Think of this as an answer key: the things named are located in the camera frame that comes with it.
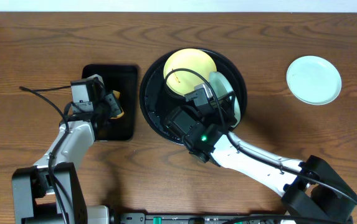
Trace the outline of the green yellow sponge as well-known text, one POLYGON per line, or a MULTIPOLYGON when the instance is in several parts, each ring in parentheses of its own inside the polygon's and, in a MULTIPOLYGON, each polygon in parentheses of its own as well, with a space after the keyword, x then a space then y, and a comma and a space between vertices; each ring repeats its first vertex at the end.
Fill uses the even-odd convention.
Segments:
POLYGON ((125 114, 119 102, 119 98, 120 92, 116 90, 113 90, 112 93, 109 95, 108 102, 112 108, 111 119, 120 119, 125 114))

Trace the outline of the mint plate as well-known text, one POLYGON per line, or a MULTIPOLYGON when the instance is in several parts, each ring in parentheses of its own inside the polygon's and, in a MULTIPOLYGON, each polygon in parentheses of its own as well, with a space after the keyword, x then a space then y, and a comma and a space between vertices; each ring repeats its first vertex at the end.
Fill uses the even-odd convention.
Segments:
POLYGON ((338 69, 328 60, 307 55, 295 59, 287 68, 286 81, 291 93, 309 105, 326 105, 341 92, 338 69))
POLYGON ((211 84, 213 90, 215 91, 218 98, 228 94, 233 93, 235 96, 234 105, 232 109, 234 110, 234 117, 236 122, 231 125, 232 128, 235 128, 241 119, 240 115, 240 106, 236 94, 234 93, 234 89, 232 85, 229 83, 228 79, 220 72, 211 72, 209 74, 209 83, 211 84))

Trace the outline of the yellow plate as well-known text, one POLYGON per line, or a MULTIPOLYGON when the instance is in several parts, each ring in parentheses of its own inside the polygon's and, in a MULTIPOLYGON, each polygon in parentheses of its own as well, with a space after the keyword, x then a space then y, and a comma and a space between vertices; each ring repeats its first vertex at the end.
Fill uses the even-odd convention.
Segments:
MULTIPOLYGON (((179 68, 187 68, 200 74, 209 81, 211 72, 216 72, 216 64, 205 52, 198 49, 182 49, 173 53, 166 61, 163 69, 163 76, 179 68)), ((184 96, 194 91, 194 87, 202 84, 203 81, 191 72, 178 71, 172 73, 167 81, 167 86, 176 94, 184 96)))

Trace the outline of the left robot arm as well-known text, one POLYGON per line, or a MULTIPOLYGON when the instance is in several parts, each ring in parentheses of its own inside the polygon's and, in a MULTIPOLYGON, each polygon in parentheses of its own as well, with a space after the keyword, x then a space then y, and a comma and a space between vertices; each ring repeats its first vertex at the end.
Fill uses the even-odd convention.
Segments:
POLYGON ((16 223, 115 223, 105 205, 88 206, 77 169, 112 118, 123 114, 116 94, 92 75, 70 84, 72 101, 59 110, 59 133, 32 166, 12 175, 16 223))

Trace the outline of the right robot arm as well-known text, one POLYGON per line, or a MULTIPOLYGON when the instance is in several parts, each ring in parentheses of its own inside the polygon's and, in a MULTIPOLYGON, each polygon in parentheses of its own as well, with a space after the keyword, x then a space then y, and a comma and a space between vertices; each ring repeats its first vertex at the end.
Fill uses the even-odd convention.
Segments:
POLYGON ((288 215, 272 221, 294 223, 351 223, 357 195, 323 159, 306 161, 280 157, 241 140, 229 131, 238 122, 242 97, 233 91, 209 95, 170 94, 176 102, 164 125, 203 162, 238 171, 281 197, 288 215))

